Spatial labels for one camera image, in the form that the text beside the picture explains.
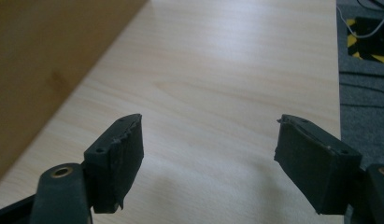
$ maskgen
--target wood grain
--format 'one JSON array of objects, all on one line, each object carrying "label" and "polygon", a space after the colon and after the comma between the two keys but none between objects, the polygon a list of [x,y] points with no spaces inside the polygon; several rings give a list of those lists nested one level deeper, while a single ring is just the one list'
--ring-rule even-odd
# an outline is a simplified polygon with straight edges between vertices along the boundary
[{"label": "wood grain", "polygon": [[0,177],[145,2],[0,1]]},{"label": "wood grain", "polygon": [[335,1],[154,0],[0,182],[0,207],[141,113],[145,159],[95,223],[341,223],[274,162],[287,113],[339,136]]}]

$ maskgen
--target light wood surface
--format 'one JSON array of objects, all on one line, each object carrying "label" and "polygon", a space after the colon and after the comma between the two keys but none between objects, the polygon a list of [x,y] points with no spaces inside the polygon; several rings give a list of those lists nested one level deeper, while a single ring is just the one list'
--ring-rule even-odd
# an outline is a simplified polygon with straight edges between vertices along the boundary
[{"label": "light wood surface", "polygon": [[141,113],[145,159],[94,223],[341,223],[273,160],[287,113],[339,136],[335,1],[153,0],[0,182],[0,207]]},{"label": "light wood surface", "polygon": [[0,1],[0,177],[145,2]]}]

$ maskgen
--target wooden table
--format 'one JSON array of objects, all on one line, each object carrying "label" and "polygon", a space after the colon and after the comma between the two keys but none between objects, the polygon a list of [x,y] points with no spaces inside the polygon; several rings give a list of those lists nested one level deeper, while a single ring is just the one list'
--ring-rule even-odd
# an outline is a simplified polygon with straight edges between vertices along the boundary
[{"label": "wooden table", "polygon": [[284,113],[339,136],[335,25],[335,0],[149,1],[2,179],[0,208],[141,113],[125,208],[94,223],[341,223],[273,160]]}]

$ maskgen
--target white cable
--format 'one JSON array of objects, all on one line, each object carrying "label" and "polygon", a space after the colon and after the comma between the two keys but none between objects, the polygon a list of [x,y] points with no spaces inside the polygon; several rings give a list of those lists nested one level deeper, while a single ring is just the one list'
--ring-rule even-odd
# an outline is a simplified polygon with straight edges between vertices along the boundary
[{"label": "white cable", "polygon": [[346,24],[347,28],[349,29],[349,31],[351,32],[351,34],[359,39],[364,39],[364,38],[368,38],[372,35],[375,35],[377,33],[377,31],[381,28],[381,26],[383,26],[384,24],[384,19],[381,21],[381,23],[376,27],[376,29],[374,31],[372,31],[372,33],[370,34],[367,34],[367,35],[356,35],[354,31],[352,31],[351,27],[349,27],[349,25],[347,24],[346,20],[343,18],[343,14],[341,13],[341,10],[339,7],[337,7],[337,10],[339,11],[339,14],[340,14],[340,18],[341,20],[343,21],[343,23]]}]

